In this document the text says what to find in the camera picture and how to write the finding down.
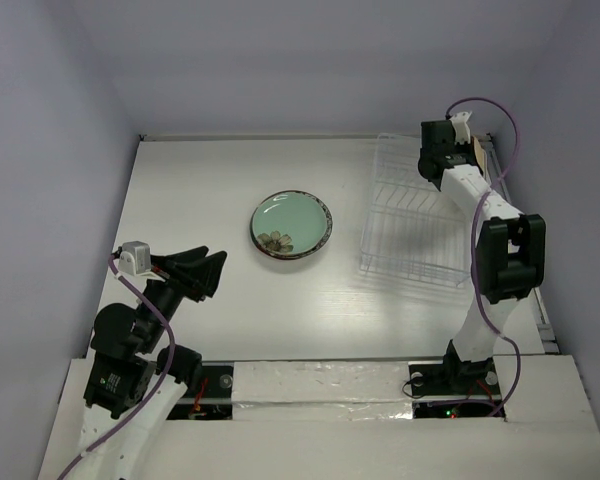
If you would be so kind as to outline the yellow plate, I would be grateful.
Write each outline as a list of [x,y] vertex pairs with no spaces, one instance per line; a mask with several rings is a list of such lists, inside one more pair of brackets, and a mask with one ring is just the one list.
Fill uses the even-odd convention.
[[488,176],[487,171],[487,156],[483,149],[479,139],[476,136],[472,137],[473,151],[476,159],[478,168],[480,169],[481,175],[486,178]]

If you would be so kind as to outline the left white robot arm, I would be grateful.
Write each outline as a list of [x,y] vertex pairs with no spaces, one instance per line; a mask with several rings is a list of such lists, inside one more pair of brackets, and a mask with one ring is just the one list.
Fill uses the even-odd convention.
[[214,296],[226,259],[205,246],[154,255],[139,241],[109,256],[138,303],[111,303],[95,317],[77,454],[61,478],[136,479],[168,419],[230,418],[232,365],[204,363],[170,325],[183,300]]

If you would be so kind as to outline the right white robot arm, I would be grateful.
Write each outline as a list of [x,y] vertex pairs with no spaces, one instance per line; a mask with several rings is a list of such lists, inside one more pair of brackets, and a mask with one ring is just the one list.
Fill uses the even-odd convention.
[[421,124],[418,172],[470,221],[474,290],[463,325],[438,364],[410,370],[418,397],[463,395],[493,370],[494,346],[518,303],[544,279],[546,223],[506,201],[485,177],[481,146],[461,112]]

